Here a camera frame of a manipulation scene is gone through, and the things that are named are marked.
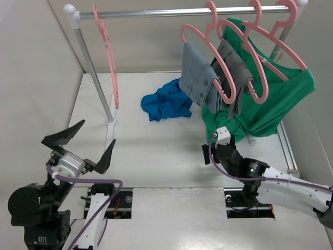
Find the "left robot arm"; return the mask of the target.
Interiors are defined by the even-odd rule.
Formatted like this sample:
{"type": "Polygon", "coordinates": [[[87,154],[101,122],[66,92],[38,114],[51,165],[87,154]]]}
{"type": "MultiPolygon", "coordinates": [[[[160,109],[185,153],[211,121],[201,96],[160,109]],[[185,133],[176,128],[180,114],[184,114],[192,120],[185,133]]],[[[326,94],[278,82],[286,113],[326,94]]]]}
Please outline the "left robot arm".
{"type": "Polygon", "coordinates": [[[95,171],[104,174],[111,162],[116,143],[112,140],[98,163],[82,159],[63,148],[77,134],[84,120],[43,138],[42,144],[52,150],[46,163],[47,180],[43,185],[32,183],[14,191],[8,200],[11,225],[24,228],[28,249],[98,249],[105,234],[108,206],[115,203],[121,180],[83,179],[95,171]],[[91,184],[87,197],[88,213],[82,229],[72,233],[71,211],[59,208],[75,184],[91,184]]]}

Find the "blue t shirt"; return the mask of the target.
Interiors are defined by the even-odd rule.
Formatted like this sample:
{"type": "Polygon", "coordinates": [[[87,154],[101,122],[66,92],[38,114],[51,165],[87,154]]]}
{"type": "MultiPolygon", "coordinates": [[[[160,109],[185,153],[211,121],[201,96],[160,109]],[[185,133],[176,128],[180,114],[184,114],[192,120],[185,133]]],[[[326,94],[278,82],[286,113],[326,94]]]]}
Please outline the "blue t shirt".
{"type": "Polygon", "coordinates": [[[153,94],[146,95],[141,100],[141,107],[150,121],[186,117],[190,118],[192,100],[179,86],[180,78],[166,83],[153,94]]]}

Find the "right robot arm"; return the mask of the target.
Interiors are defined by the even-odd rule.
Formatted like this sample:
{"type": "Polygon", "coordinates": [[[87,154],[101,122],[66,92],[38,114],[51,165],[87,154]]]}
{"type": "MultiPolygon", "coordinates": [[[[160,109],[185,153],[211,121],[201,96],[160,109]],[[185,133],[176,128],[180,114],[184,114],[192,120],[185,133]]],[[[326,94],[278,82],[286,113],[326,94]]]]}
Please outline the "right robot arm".
{"type": "Polygon", "coordinates": [[[248,207],[284,206],[332,228],[332,186],[304,181],[265,162],[242,157],[233,137],[225,145],[210,142],[201,148],[206,165],[214,164],[226,177],[243,183],[240,198],[248,207]]]}

